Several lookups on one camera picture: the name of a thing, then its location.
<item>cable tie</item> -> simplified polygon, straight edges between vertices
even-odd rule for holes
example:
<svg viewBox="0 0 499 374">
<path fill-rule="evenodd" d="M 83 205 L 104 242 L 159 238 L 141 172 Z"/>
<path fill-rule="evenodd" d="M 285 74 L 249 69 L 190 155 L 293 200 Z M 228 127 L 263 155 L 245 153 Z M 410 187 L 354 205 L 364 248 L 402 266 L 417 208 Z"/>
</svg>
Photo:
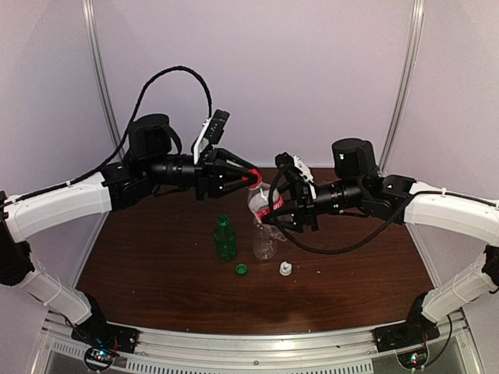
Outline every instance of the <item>cable tie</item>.
<svg viewBox="0 0 499 374">
<path fill-rule="evenodd" d="M 59 290 L 57 291 L 57 293 L 52 296 L 50 299 L 48 299 L 46 302 L 44 302 L 44 306 L 49 306 L 51 302 L 53 302 L 62 292 L 62 283 L 61 283 L 61 279 L 59 278 L 58 275 L 56 275 L 57 277 L 57 282 L 59 283 Z"/>
<path fill-rule="evenodd" d="M 39 270 L 46 271 L 43 263 L 41 263 L 40 261 L 37 261 L 37 265 L 38 265 Z"/>
</svg>

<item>bottle label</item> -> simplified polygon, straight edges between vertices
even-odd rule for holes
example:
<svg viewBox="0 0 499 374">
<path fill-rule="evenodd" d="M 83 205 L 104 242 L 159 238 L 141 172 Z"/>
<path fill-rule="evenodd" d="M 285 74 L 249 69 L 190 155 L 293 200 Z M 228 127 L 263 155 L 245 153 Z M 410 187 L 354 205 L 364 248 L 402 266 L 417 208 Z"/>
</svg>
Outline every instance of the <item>bottle label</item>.
<svg viewBox="0 0 499 374">
<path fill-rule="evenodd" d="M 274 203 L 274 210 L 279 209 L 280 207 L 284 206 L 284 200 L 282 199 L 282 196 L 279 196 L 278 201 Z M 262 210 L 258 210 L 255 215 L 257 216 L 258 220 L 261 222 L 262 218 L 265 217 L 267 214 L 271 212 L 271 208 L 267 207 Z"/>
</svg>

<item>bottle with red label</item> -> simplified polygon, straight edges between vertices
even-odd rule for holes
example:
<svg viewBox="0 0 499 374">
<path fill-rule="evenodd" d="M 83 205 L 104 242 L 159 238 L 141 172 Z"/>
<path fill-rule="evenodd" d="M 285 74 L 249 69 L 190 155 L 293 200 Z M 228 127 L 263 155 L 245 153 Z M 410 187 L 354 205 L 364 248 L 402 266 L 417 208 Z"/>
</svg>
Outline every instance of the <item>bottle with red label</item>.
<svg viewBox="0 0 499 374">
<path fill-rule="evenodd" d="M 262 181 L 260 173 L 252 169 L 257 177 L 257 183 L 251 185 L 248 190 L 248 207 L 253 213 L 253 252 L 259 259 L 271 259 L 278 249 L 278 242 L 284 242 L 285 236 L 275 226 L 263 224 L 261 219 L 271 212 L 268 206 L 268 196 L 270 185 Z M 274 190 L 274 209 L 278 209 L 284 204 L 282 196 Z"/>
</svg>

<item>wooden table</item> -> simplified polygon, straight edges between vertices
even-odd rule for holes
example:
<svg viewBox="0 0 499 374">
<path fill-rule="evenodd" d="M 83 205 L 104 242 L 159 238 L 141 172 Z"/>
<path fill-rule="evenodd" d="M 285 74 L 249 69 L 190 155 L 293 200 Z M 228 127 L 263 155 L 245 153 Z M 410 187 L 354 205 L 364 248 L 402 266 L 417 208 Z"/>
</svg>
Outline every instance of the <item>wooden table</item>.
<svg viewBox="0 0 499 374">
<path fill-rule="evenodd" d="M 334 179 L 317 169 L 317 182 Z M 264 171 L 264 179 L 274 171 Z M 267 262 L 252 253 L 246 190 L 197 202 L 193 191 L 147 198 L 106 221 L 79 289 L 116 323 L 196 333 L 301 333 L 404 319 L 412 300 L 432 288 L 407 230 L 392 225 L 355 252 L 323 256 L 282 243 Z M 239 253 L 225 263 L 215 253 L 219 214 L 230 216 Z M 320 230 L 299 235 L 335 249 L 373 231 L 381 221 L 322 217 Z M 287 260 L 293 271 L 279 274 Z M 246 276 L 235 265 L 249 267 Z"/>
</svg>

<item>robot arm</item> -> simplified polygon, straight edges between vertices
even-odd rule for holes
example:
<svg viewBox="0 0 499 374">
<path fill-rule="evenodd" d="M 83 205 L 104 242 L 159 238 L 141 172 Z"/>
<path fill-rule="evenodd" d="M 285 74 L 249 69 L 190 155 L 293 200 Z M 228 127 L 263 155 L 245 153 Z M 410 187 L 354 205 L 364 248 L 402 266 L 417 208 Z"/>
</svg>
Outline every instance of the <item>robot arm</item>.
<svg viewBox="0 0 499 374">
<path fill-rule="evenodd" d="M 377 217 L 385 223 L 424 224 L 487 243 L 485 252 L 474 263 L 443 286 L 416 298 L 404 323 L 376 329 L 378 351 L 404 348 L 420 344 L 425 337 L 438 337 L 438 321 L 483 293 L 497 290 L 498 201 L 437 189 L 400 175 L 383 177 L 378 173 L 372 145 L 360 139 L 340 140 L 332 145 L 332 150 L 335 172 L 340 179 L 323 185 L 313 183 L 310 171 L 298 157 L 287 153 L 276 157 L 278 175 L 286 179 L 278 189 L 288 191 L 291 198 L 285 199 L 282 208 L 271 209 L 264 222 L 275 224 L 282 231 L 303 232 L 304 226 L 315 231 L 319 229 L 317 216 L 341 215 L 355 208 L 364 216 Z M 279 220 L 280 216 L 288 215 L 293 222 Z"/>
<path fill-rule="evenodd" d="M 31 255 L 27 239 L 39 231 L 96 213 L 125 209 L 162 185 L 176 192 L 194 188 L 196 198 L 218 198 L 256 181 L 251 163 L 218 144 L 229 113 L 217 110 L 204 124 L 195 154 L 181 154 L 179 137 L 166 115 L 147 115 L 129 126 L 129 150 L 123 162 L 103 167 L 79 183 L 32 197 L 0 192 L 0 284 L 29 292 L 67 318 L 73 337 L 93 347 L 133 351 L 134 329 L 106 322 L 97 301 L 48 274 Z M 172 141 L 177 154 L 171 154 Z"/>
</svg>

